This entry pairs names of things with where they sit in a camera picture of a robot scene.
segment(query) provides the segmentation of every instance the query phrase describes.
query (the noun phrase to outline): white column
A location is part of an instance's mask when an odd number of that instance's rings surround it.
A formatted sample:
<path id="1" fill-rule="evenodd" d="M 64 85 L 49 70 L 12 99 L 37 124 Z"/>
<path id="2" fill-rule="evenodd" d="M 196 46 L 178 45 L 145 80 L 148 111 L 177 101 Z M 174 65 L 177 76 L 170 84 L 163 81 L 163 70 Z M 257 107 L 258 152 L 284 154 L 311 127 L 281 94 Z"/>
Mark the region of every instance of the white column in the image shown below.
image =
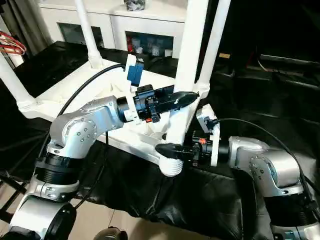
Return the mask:
<path id="1" fill-rule="evenodd" d="M 197 85 L 205 85 L 208 87 L 210 85 L 210 78 L 218 54 L 230 2 L 231 0 L 219 0 Z"/>
<path id="2" fill-rule="evenodd" d="M 211 34 L 208 45 L 206 47 L 205 56 L 200 72 L 200 77 L 196 83 L 196 90 L 199 92 L 200 98 L 198 98 L 190 106 L 190 115 L 187 129 L 191 124 L 200 99 L 204 99 L 208 96 L 210 90 L 210 78 L 216 62 L 221 37 L 228 16 L 230 2 L 231 0 L 219 0 L 218 6 L 216 8 Z"/>
<path id="3" fill-rule="evenodd" d="M 81 28 L 88 49 L 88 60 L 93 69 L 99 69 L 103 66 L 103 60 L 97 49 L 94 34 L 89 23 L 88 15 L 83 0 L 75 0 L 76 11 L 80 18 Z"/>
<path id="4" fill-rule="evenodd" d="M 19 110 L 27 109 L 36 100 L 27 92 L 5 57 L 0 53 L 0 79 L 16 100 Z"/>
<path id="5" fill-rule="evenodd" d="M 192 91 L 194 88 L 207 7 L 208 0 L 188 1 L 174 92 Z M 189 112 L 189 107 L 185 107 L 170 113 L 166 134 L 167 143 L 182 144 L 184 142 Z M 172 177 L 181 172 L 183 162 L 161 156 L 159 167 L 163 174 Z"/>

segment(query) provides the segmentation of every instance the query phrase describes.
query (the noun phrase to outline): curtain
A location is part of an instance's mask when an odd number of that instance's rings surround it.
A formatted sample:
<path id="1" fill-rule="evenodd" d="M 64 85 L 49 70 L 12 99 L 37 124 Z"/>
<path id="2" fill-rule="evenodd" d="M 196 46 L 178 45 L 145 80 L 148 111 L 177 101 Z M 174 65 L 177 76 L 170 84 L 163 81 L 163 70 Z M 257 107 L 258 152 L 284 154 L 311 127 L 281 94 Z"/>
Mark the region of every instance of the curtain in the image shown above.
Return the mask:
<path id="1" fill-rule="evenodd" d="M 10 33 L 26 46 L 25 57 L 36 55 L 52 43 L 34 0 L 0 0 L 0 7 Z"/>

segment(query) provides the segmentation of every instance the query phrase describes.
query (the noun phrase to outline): black fabric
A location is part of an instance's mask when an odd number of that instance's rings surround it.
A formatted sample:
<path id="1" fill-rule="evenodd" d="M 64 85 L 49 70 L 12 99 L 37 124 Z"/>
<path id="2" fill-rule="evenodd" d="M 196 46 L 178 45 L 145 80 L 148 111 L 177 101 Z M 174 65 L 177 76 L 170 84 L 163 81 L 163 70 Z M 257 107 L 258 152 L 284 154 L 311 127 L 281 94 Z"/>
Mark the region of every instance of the black fabric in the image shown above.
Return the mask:
<path id="1" fill-rule="evenodd" d="M 118 63 L 124 63 L 127 57 L 127 53 L 117 50 L 102 49 L 101 54 Z M 86 60 L 84 46 L 56 42 L 22 64 L 16 73 L 36 97 Z M 176 62 L 159 64 L 153 71 L 175 76 Z M 24 118 L 2 82 L 0 85 L 1 100 L 6 103 L 6 114 L 0 118 L 2 135 L 6 136 L 0 138 L 0 174 L 28 181 L 50 123 Z M 319 180 L 315 160 L 320 155 L 319 93 L 319 88 L 294 85 L 275 73 L 246 70 L 237 72 L 233 79 L 213 74 L 209 96 L 199 106 L 210 103 L 219 118 L 241 118 L 268 129 L 293 151 L 309 156 L 301 166 L 307 176 Z M 190 131 L 194 129 L 200 129 L 195 119 Z M 39 138 L 10 148 L 35 136 Z M 229 136 L 253 137 L 276 145 L 251 126 L 221 123 L 221 137 Z M 17 162 L 21 162 L 19 167 L 15 167 Z M 264 201 L 243 171 L 229 169 L 225 164 L 186 166 L 178 176 L 165 177 L 157 165 L 111 146 L 105 162 L 105 146 L 96 142 L 84 161 L 79 198 L 89 191 L 102 164 L 106 168 L 89 198 L 91 202 L 222 240 L 272 239 Z"/>

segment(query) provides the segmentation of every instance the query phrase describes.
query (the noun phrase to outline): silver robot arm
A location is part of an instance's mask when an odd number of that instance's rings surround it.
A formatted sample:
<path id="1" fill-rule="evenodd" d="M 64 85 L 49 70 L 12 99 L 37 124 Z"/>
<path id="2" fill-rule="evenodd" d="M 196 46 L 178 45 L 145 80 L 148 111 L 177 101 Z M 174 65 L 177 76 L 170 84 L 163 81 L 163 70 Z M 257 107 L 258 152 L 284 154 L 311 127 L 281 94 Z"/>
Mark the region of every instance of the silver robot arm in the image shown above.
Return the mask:
<path id="1" fill-rule="evenodd" d="M 231 136 L 228 141 L 227 163 L 252 177 L 264 198 L 274 239 L 320 240 L 320 224 L 307 206 L 296 160 L 254 138 Z"/>
<path id="2" fill-rule="evenodd" d="M 320 224 L 306 201 L 298 163 L 289 153 L 248 137 L 231 136 L 226 146 L 214 142 L 219 138 L 220 126 L 211 106 L 199 109 L 196 117 L 203 132 L 211 134 L 210 138 L 195 131 L 189 146 L 166 143 L 155 149 L 193 166 L 216 166 L 221 158 L 226 159 L 223 162 L 230 168 L 243 170 L 252 177 L 264 198 L 275 240 L 320 240 Z M 219 159 L 214 146 L 218 146 Z"/>
<path id="3" fill-rule="evenodd" d="M 68 239 L 77 215 L 69 201 L 77 193 L 90 147 L 99 135 L 122 128 L 125 122 L 135 118 L 158 122 L 161 113 L 179 110 L 198 98 L 195 92 L 173 93 L 173 89 L 138 87 L 131 99 L 108 96 L 57 117 L 46 154 L 37 159 L 27 192 L 1 239 Z"/>

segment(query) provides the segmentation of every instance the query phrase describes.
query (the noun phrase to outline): tiled floor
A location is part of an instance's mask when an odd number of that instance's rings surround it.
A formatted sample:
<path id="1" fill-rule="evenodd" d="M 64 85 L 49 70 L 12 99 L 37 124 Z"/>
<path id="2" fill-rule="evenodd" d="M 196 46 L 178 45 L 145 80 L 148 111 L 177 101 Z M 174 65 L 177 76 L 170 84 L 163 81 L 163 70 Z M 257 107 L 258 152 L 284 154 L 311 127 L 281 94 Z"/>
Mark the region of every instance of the tiled floor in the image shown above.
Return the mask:
<path id="1" fill-rule="evenodd" d="M 0 207 L 8 200 L 14 190 L 9 186 L 0 188 Z M 14 213 L 22 195 L 9 208 Z M 76 205 L 79 200 L 73 199 Z M 129 240 L 209 240 L 207 236 L 183 230 L 162 223 L 153 223 L 135 218 L 128 213 L 113 210 L 106 206 L 85 202 L 77 211 L 77 218 L 69 240 L 93 240 L 95 235 L 109 226 L 118 227 L 127 232 Z M 0 220 L 0 233 L 8 230 L 8 224 Z"/>

